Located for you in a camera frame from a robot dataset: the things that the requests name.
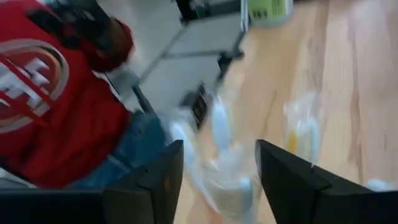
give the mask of table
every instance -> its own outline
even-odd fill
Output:
[[[253,27],[245,58],[231,64],[219,89],[222,98],[239,95],[240,134],[282,146],[284,104],[321,91],[328,112],[318,165],[362,185],[398,184],[397,24],[396,0],[314,0],[296,4],[279,27]],[[216,152],[208,123],[198,138],[206,153]],[[184,179],[175,223],[207,223],[200,204]],[[261,223],[275,222],[264,194],[259,213]]]

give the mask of yellow label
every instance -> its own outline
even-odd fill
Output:
[[[297,151],[297,135],[294,130],[290,131],[288,140],[289,141],[287,143],[287,150],[289,150],[289,152],[295,154]]]

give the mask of plastic bag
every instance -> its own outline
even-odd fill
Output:
[[[205,162],[202,171],[205,199],[216,223],[255,224],[261,197],[254,141],[237,143]]]
[[[284,106],[287,120],[285,149],[317,163],[321,146],[320,95],[311,91]]]
[[[208,220],[216,224],[255,224],[261,196],[255,140],[236,139],[236,121],[229,103],[232,100],[222,101],[218,96],[213,99],[210,119],[218,146],[215,157],[204,155],[205,149],[195,136],[196,126],[186,111],[174,111],[164,126],[171,141],[184,141],[185,174],[204,199]]]

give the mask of green container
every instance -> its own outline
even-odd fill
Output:
[[[293,0],[248,0],[252,25],[272,27],[290,19]]]

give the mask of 49ers logo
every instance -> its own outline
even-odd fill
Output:
[[[52,45],[39,40],[12,40],[0,44],[0,54],[17,66],[33,84],[56,100],[68,80],[68,64]],[[26,83],[0,62],[0,91],[26,104],[38,116],[50,109],[49,105]],[[0,100],[0,133],[29,124],[32,120]]]

